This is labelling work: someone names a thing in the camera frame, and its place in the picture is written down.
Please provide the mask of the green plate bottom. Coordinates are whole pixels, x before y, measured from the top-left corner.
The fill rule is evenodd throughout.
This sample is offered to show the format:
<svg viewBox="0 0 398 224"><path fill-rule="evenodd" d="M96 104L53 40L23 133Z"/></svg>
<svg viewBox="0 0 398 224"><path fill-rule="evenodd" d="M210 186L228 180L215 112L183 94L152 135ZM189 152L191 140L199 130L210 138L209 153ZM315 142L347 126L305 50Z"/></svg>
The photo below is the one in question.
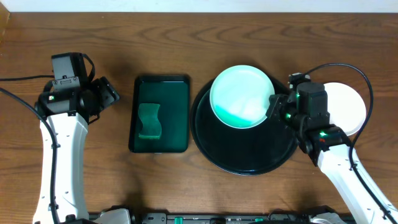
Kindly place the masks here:
<svg viewBox="0 0 398 224"><path fill-rule="evenodd" d="M249 65L223 70L210 87L210 106L215 116L235 129L253 128L267 119L269 97L275 88L269 76Z"/></svg>

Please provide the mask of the green scrubbing sponge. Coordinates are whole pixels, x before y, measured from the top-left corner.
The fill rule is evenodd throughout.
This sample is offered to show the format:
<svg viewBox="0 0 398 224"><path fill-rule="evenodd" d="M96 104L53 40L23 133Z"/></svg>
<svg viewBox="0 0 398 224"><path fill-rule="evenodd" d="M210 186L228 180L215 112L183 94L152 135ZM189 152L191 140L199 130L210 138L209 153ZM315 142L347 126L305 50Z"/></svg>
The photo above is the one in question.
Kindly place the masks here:
<svg viewBox="0 0 398 224"><path fill-rule="evenodd" d="M142 123L139 132L140 139L159 140L162 135L162 125L159 121L160 105L156 103L141 103L138 116Z"/></svg>

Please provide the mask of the white plate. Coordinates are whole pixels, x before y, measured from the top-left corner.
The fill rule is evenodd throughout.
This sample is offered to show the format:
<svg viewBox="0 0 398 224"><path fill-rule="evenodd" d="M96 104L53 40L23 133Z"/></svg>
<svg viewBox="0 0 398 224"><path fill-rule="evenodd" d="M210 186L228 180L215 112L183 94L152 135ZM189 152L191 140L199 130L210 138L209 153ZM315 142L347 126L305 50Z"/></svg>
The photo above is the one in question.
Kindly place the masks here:
<svg viewBox="0 0 398 224"><path fill-rule="evenodd" d="M324 84L330 124L340 127L347 136L357 133L366 119L366 106L359 93L337 82Z"/></svg>

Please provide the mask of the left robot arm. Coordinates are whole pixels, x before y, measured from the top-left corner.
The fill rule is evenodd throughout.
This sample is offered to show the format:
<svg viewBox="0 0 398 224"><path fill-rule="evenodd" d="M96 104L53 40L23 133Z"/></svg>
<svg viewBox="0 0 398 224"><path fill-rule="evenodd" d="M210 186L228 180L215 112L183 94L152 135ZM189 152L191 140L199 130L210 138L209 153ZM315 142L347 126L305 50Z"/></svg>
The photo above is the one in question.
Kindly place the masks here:
<svg viewBox="0 0 398 224"><path fill-rule="evenodd" d="M119 100L110 82L59 78L39 95L35 110L40 116L43 162L40 197L33 223L85 223L83 157L88 126Z"/></svg>

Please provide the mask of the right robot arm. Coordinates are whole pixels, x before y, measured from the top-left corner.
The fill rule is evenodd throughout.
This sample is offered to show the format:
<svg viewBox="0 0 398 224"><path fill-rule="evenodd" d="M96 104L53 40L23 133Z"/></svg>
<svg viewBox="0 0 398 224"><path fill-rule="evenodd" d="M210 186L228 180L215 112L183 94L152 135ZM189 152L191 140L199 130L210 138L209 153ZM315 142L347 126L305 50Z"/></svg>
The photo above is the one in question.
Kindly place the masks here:
<svg viewBox="0 0 398 224"><path fill-rule="evenodd" d="M297 90L269 98L269 118L284 121L298 145L335 186L356 223L397 223L397 209L360 162L352 134L341 125L362 130L369 118L356 93Z"/></svg>

